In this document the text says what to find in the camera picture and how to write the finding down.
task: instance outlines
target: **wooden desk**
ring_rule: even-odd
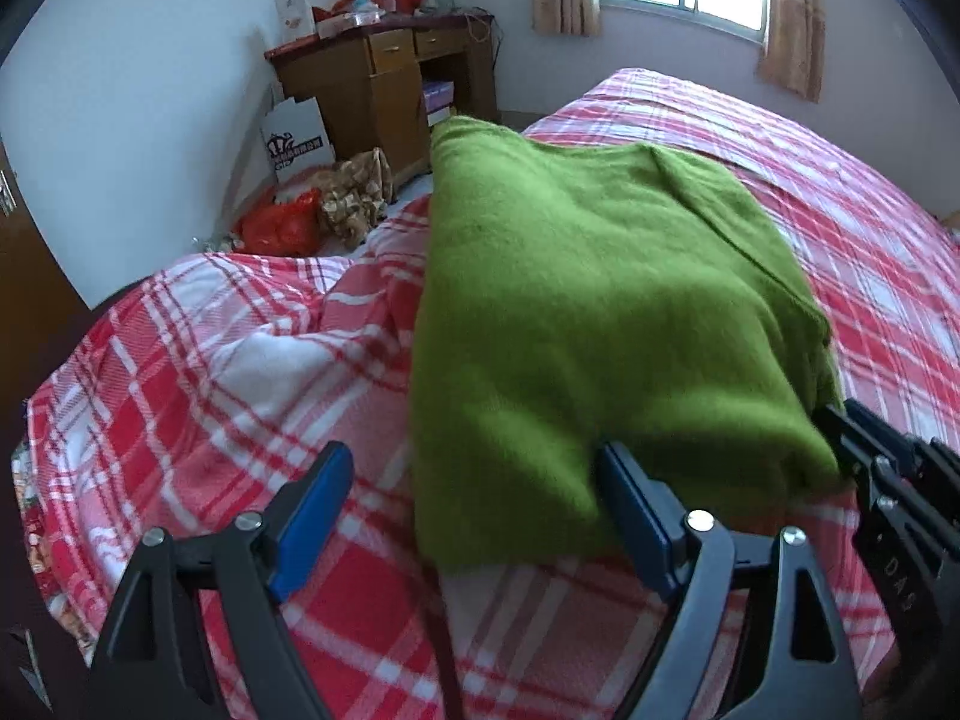
[[[380,146],[400,185],[430,166],[422,84],[453,81],[458,112],[497,122],[493,16],[387,16],[266,53],[283,93],[316,98],[338,159]]]

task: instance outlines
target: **wall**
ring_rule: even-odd
[[[244,141],[277,33],[274,0],[47,0],[32,19],[0,68],[0,137],[88,304],[194,250],[269,173]]]
[[[502,25],[502,109],[549,113],[619,68],[646,67],[805,124],[934,213],[960,208],[960,104],[895,0],[822,0],[827,59],[819,104],[756,79],[757,45],[702,25],[604,8],[601,37],[541,36],[530,28],[530,0],[457,1],[486,7]]]

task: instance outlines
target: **silver screw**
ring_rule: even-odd
[[[716,522],[713,519],[713,514],[710,512],[705,512],[703,509],[693,509],[686,516],[686,523],[693,528],[695,531],[700,533],[707,533],[707,531],[713,528],[713,524]]]
[[[143,538],[140,542],[145,547],[155,547],[157,544],[163,543],[163,538],[165,538],[163,533],[163,528],[150,528],[149,531],[144,533]]]
[[[784,541],[792,547],[799,547],[806,543],[806,533],[794,525],[784,528]]]
[[[237,519],[233,521],[238,531],[256,531],[263,524],[263,517],[260,512],[243,512],[237,514]]]

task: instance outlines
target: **bed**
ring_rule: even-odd
[[[618,71],[526,134],[650,141],[729,167],[829,316],[844,394],[901,430],[960,445],[960,250],[870,167],[787,119],[643,70]],[[408,205],[353,262],[186,259],[114,305],[37,391],[16,488],[41,591],[88,656],[148,527],[223,527],[336,439],[357,480],[283,609],[334,715],[611,715],[662,613],[624,563],[438,576],[416,556],[406,386],[428,209],[428,196]],[[851,547],[853,500],[791,519],[820,553],[862,683],[892,635]],[[252,717],[215,598],[203,608],[227,705]],[[742,610],[731,597],[696,716],[716,706]]]

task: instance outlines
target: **green garment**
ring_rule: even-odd
[[[731,172],[466,118],[437,130],[433,167],[411,381],[426,557],[611,552],[605,439],[719,517],[838,487],[808,419],[838,402],[829,323]]]

